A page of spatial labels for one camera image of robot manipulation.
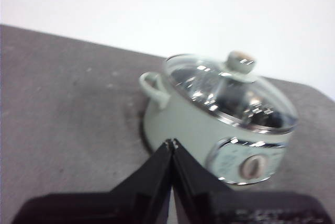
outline control panel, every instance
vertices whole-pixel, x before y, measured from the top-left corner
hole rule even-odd
[[[211,150],[206,167],[226,183],[252,184],[275,173],[284,151],[283,144],[225,138]]]

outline white wall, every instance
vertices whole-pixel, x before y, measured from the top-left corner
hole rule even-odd
[[[335,99],[335,0],[2,0],[2,23],[168,57],[222,59]]]

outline pot body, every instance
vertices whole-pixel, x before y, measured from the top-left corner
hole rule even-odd
[[[257,183],[275,172],[291,133],[264,134],[226,124],[181,96],[161,74],[151,73],[153,87],[148,87],[147,77],[140,78],[151,98],[143,127],[153,150],[166,139],[177,138],[202,166],[228,184]],[[160,97],[154,92],[161,92]]]

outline side handle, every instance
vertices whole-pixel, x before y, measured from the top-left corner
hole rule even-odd
[[[148,81],[153,82],[156,87],[153,87]],[[143,92],[154,100],[161,110],[168,105],[171,96],[163,86],[161,74],[157,72],[143,73],[139,78],[139,83]]]

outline black object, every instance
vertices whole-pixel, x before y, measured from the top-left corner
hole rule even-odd
[[[171,185],[180,223],[332,223],[310,196],[231,190],[176,139],[111,192],[34,198],[13,223],[165,223]]]

